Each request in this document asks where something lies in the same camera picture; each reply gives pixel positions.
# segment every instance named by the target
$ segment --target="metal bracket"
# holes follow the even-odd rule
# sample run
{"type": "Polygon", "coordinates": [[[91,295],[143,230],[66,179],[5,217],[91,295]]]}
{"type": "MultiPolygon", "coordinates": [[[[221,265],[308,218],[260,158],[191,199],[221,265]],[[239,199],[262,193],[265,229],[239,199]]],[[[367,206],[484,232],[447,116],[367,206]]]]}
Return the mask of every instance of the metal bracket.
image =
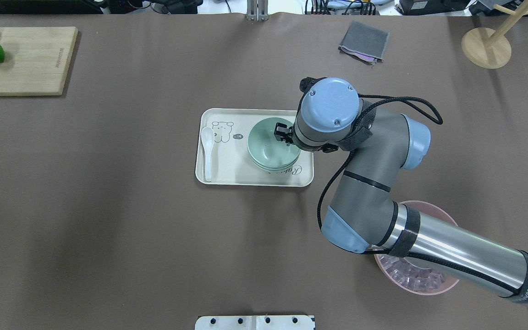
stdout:
{"type": "Polygon", "coordinates": [[[248,21],[268,21],[268,0],[247,0],[248,21]]]}
{"type": "Polygon", "coordinates": [[[315,330],[313,315],[199,317],[195,330],[315,330]]]}

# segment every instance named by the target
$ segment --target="bear illustration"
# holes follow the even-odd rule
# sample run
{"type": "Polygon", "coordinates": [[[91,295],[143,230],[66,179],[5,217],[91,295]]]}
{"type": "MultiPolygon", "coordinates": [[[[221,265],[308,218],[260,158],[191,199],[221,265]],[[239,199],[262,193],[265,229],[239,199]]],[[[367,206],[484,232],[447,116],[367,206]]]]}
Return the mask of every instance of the bear illustration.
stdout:
{"type": "Polygon", "coordinates": [[[212,128],[215,133],[215,142],[226,143],[229,141],[231,130],[233,128],[232,121],[214,121],[211,123],[211,125],[213,125],[212,128]]]}

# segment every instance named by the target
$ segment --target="wooden stand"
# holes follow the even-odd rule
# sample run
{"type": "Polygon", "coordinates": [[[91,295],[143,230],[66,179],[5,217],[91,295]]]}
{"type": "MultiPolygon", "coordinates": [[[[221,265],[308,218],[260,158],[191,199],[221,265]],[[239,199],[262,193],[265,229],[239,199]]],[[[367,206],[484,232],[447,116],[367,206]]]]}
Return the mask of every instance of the wooden stand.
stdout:
{"type": "Polygon", "coordinates": [[[487,27],[478,27],[468,31],[462,38],[464,55],[474,64],[486,69],[498,69],[511,59],[511,44],[505,38],[505,33],[521,17],[528,15],[528,0],[525,0],[515,11],[499,5],[494,5],[494,8],[511,16],[496,31],[487,27]]]}

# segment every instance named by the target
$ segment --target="round wooden base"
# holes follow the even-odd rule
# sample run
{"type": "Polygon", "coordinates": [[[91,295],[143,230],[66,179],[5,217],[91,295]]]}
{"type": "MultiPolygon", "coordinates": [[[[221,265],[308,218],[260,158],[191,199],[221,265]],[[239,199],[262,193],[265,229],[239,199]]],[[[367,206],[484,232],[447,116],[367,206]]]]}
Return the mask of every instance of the round wooden base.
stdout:
{"type": "Polygon", "coordinates": [[[484,42],[494,32],[487,27],[478,27],[468,31],[462,38],[462,50],[466,57],[486,69],[498,69],[511,59],[511,44],[505,36],[501,36],[490,47],[484,47],[484,42]]]}

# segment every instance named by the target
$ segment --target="green bowl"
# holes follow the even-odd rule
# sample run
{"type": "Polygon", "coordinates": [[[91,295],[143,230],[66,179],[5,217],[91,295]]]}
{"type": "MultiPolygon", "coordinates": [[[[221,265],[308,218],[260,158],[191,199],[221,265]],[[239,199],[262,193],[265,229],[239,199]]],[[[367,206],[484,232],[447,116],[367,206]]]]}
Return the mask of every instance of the green bowl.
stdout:
{"type": "Polygon", "coordinates": [[[247,152],[257,167],[265,171],[284,171],[299,158],[300,149],[291,144],[277,141],[274,137],[276,123],[293,124],[287,119],[271,117],[258,122],[247,137],[247,152]]]}

